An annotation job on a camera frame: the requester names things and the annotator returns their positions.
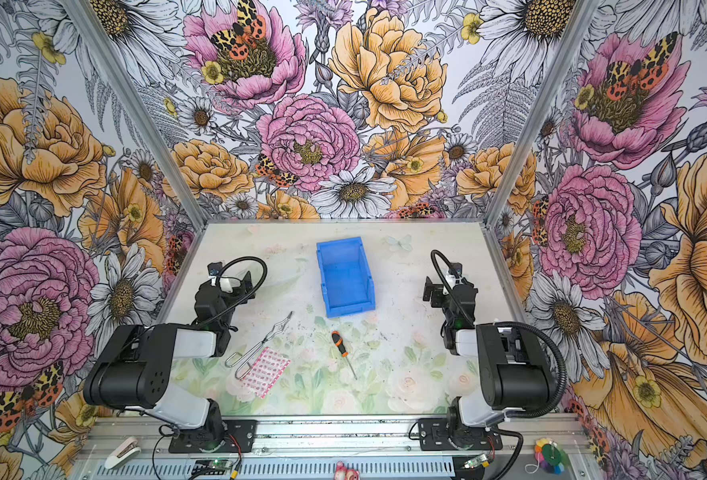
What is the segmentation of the orange black screwdriver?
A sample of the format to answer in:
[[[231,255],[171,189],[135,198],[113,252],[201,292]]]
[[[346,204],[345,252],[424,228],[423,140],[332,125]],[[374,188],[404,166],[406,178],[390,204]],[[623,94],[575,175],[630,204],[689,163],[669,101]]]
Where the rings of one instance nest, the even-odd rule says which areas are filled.
[[[341,336],[341,334],[339,334],[339,332],[337,331],[333,331],[331,336],[335,346],[337,347],[337,350],[339,350],[341,356],[345,359],[347,366],[349,366],[353,374],[353,378],[357,379],[357,373],[355,373],[354,366],[350,359],[350,352],[345,344],[343,336]]]

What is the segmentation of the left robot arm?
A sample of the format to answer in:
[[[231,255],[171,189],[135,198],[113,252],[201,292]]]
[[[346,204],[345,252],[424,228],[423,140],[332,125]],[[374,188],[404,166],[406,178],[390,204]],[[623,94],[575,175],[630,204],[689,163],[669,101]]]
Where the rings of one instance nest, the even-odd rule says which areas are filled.
[[[191,394],[171,374],[176,360],[223,357],[238,331],[232,325],[236,309],[255,298],[268,272],[265,260],[239,257],[200,285],[192,323],[117,328],[85,380],[87,404],[160,420],[183,449],[237,450],[218,402]]]

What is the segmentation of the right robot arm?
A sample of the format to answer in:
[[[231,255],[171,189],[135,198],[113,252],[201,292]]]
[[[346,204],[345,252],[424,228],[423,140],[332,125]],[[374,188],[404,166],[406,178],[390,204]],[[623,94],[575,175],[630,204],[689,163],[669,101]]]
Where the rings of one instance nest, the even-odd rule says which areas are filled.
[[[523,322],[475,318],[479,289],[463,265],[435,249],[429,254],[439,282],[425,280],[423,301],[441,310],[441,339],[453,356],[477,362],[479,385],[451,400],[444,420],[417,422],[423,451],[501,447],[503,424],[552,412],[567,389],[567,364],[555,340]]]

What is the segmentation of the blue plastic bin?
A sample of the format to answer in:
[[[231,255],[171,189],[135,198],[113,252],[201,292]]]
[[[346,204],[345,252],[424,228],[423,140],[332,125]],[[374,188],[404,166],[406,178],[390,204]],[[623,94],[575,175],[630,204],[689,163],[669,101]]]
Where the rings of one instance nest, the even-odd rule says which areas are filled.
[[[375,310],[375,283],[361,237],[319,242],[317,258],[329,318]]]

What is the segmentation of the pink patterned card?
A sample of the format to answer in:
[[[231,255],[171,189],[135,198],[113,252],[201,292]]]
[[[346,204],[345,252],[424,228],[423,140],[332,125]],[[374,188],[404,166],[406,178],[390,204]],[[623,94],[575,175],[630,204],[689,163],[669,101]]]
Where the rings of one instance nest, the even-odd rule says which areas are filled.
[[[266,347],[252,364],[242,382],[255,396],[265,399],[290,363],[289,357]]]

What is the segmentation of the right circuit board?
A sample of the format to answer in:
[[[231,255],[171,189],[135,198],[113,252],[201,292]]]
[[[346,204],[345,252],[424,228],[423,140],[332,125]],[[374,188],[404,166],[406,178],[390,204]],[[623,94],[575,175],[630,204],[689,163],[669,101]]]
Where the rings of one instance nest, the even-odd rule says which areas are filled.
[[[488,468],[491,464],[491,457],[485,453],[481,453],[463,464],[463,469],[477,469],[477,468]]]

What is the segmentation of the small green circuit board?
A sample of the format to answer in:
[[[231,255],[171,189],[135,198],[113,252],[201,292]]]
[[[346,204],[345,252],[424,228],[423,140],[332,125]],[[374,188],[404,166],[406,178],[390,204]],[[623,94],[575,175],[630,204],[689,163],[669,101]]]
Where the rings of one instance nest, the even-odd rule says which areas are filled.
[[[231,474],[235,462],[229,459],[202,459],[197,460],[192,470],[192,477],[203,475],[223,476]]]

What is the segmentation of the colourful round toy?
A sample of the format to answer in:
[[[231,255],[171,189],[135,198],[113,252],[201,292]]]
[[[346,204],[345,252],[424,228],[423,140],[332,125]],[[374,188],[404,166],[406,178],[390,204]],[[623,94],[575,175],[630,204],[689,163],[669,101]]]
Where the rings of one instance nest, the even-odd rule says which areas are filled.
[[[535,470],[561,475],[570,466],[567,452],[551,438],[541,438],[535,442]]]

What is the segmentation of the white stapler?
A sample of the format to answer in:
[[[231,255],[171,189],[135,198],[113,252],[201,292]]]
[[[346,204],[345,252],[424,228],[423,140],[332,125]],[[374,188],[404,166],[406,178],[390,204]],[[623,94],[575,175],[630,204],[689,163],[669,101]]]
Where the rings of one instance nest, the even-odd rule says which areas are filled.
[[[123,441],[105,460],[105,470],[115,470],[128,463],[141,452],[139,441],[135,437],[129,437]]]

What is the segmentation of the pink small object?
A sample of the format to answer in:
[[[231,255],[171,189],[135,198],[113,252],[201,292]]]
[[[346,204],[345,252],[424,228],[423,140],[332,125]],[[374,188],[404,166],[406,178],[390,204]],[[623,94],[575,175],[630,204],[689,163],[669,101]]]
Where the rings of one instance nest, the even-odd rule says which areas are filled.
[[[333,480],[359,480],[359,471],[339,461],[335,467]]]

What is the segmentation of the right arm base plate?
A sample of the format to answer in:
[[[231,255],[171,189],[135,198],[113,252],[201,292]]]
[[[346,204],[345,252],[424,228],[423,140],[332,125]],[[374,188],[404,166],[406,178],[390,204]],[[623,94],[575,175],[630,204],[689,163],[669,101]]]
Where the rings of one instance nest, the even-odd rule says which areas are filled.
[[[499,434],[481,427],[453,424],[447,418],[421,418],[411,434],[417,435],[421,451],[500,450]]]

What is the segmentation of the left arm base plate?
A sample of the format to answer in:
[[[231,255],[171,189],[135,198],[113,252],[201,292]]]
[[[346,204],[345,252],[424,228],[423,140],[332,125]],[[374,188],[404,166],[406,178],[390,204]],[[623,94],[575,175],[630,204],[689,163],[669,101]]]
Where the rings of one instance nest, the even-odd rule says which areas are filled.
[[[214,430],[182,430],[170,442],[171,454],[250,453],[257,437],[257,420],[223,419]]]

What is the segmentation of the aluminium front rail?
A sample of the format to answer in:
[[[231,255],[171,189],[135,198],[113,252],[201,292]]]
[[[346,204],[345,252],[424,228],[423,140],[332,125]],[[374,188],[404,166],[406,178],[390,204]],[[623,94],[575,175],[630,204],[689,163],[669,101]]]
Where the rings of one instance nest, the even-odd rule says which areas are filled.
[[[477,451],[421,451],[415,429],[417,415],[262,416],[250,453],[243,453],[242,479],[330,479],[343,461],[363,479],[449,479],[459,475],[465,458]],[[188,479],[202,459],[229,459],[237,453],[171,454],[161,424],[149,417],[99,420],[78,454],[75,479]],[[577,417],[549,414],[539,419],[511,420],[503,429],[523,437],[521,454],[507,472],[509,479],[545,479],[535,470],[535,442],[551,438],[567,455],[565,479],[601,479],[603,473],[589,448]],[[129,437],[141,452],[115,470],[104,462]]]

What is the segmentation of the aluminium frame post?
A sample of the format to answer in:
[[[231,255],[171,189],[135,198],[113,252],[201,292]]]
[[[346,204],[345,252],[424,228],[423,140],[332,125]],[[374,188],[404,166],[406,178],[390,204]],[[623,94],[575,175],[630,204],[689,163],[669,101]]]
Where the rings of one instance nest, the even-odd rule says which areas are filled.
[[[565,36],[563,36],[561,45],[557,48],[557,55],[551,62],[551,67],[545,72],[541,89],[535,98],[535,103],[529,112],[529,116],[527,116],[527,120],[525,120],[525,124],[523,124],[523,131],[517,138],[517,142],[515,142],[515,149],[511,154],[509,167],[505,170],[501,178],[501,184],[499,184],[493,200],[491,200],[491,205],[483,222],[485,227],[493,227],[495,222],[497,222],[497,218],[501,216],[503,208],[507,205],[507,200],[513,193],[515,182],[523,168],[525,168],[527,158],[531,153],[531,146],[533,146],[533,142],[535,142],[535,138],[539,133],[539,128],[541,128],[541,124],[547,117],[549,106],[553,98],[559,93],[561,86],[563,86],[571,62],[579,54],[581,42],[589,31],[591,20],[593,20],[597,8],[599,8],[599,1],[595,0],[578,1],[575,4],[573,16],[571,16],[571,20],[569,20],[567,28],[565,28]]]
[[[123,60],[115,50],[111,40],[89,1],[66,1],[64,8],[69,18],[74,22],[84,43],[93,54],[94,61],[105,71],[108,81],[124,104],[131,120],[138,128],[145,146],[150,150],[155,160],[159,163],[161,172],[169,181],[173,192],[176,194],[183,210],[193,223],[195,232],[202,233],[208,224],[202,208],[185,182],[177,163],[173,160],[171,152],[165,144],[156,124],[153,122],[141,96],[135,88],[134,82],[127,72]]]

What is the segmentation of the left aluminium frame post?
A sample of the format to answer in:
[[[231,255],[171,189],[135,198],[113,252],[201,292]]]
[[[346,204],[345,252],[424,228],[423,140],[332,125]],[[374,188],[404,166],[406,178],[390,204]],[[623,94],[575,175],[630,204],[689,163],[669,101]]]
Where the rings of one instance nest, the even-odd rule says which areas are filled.
[[[169,181],[173,192],[176,194],[183,210],[193,223],[195,232],[202,233],[208,224],[202,208],[185,182],[177,163],[173,160],[171,152],[165,144],[156,124],[153,122],[141,96],[135,88],[134,82],[127,72],[123,60],[115,50],[111,40],[89,1],[66,1],[64,8],[69,18],[74,22],[84,43],[93,54],[94,61],[105,71],[108,81],[124,104],[131,120],[138,128],[145,146],[150,150],[155,160],[159,163],[161,172]]]

